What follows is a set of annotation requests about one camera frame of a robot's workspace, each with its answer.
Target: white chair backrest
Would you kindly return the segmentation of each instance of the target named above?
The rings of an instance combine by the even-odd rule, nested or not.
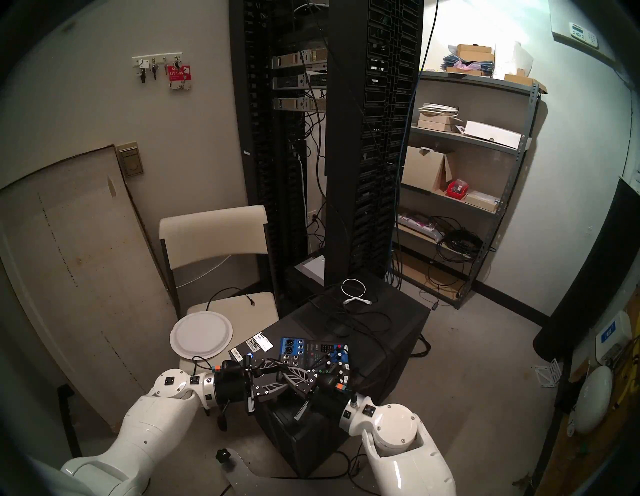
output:
[[[177,269],[200,260],[241,253],[267,253],[262,205],[198,212],[161,219],[169,266]]]

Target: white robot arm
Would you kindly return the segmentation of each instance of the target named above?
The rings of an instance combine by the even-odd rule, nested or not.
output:
[[[362,436],[362,446],[383,496],[455,496],[447,462],[420,418],[401,404],[375,406],[369,396],[352,398],[340,428]]]
[[[160,374],[154,388],[129,409],[118,438],[105,453],[69,460],[61,471],[96,496],[141,495],[154,465],[180,443],[199,406],[208,414],[214,406],[244,400],[251,413],[260,391],[265,397],[277,389],[254,387],[246,364],[224,362],[215,372],[189,376],[170,369]],[[362,437],[383,496],[455,496],[451,471],[416,414],[400,404],[373,405],[370,397],[359,394],[350,400],[346,394],[333,398],[334,412],[341,412],[340,427]]]

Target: white paper plate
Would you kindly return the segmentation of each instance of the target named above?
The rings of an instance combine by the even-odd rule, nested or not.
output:
[[[211,358],[227,347],[233,333],[231,322],[224,315],[195,312],[176,322],[169,343],[182,358]]]

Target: light switch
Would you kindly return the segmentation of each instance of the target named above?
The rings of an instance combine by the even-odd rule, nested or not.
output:
[[[140,152],[138,150],[138,144],[135,141],[133,143],[127,143],[126,145],[120,145],[117,147],[117,150],[120,168],[125,177],[143,173]]]

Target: yellow cable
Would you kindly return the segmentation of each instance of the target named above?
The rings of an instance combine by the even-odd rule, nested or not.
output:
[[[613,410],[617,410],[620,407],[620,404],[622,403],[624,398],[627,396],[627,392],[631,392],[633,394],[637,392],[638,389],[640,388],[636,383],[636,376],[638,371],[637,356],[638,356],[638,353],[640,353],[640,340],[636,339],[638,335],[640,335],[640,315],[638,315],[638,318],[636,321],[636,332],[634,333],[634,336],[633,336],[633,339],[635,339],[636,342],[634,343],[634,348],[631,354],[631,359],[632,359],[631,373],[629,374],[629,380],[627,381],[627,385],[625,385],[625,388],[622,391],[622,394],[620,395],[618,400],[613,404]]]

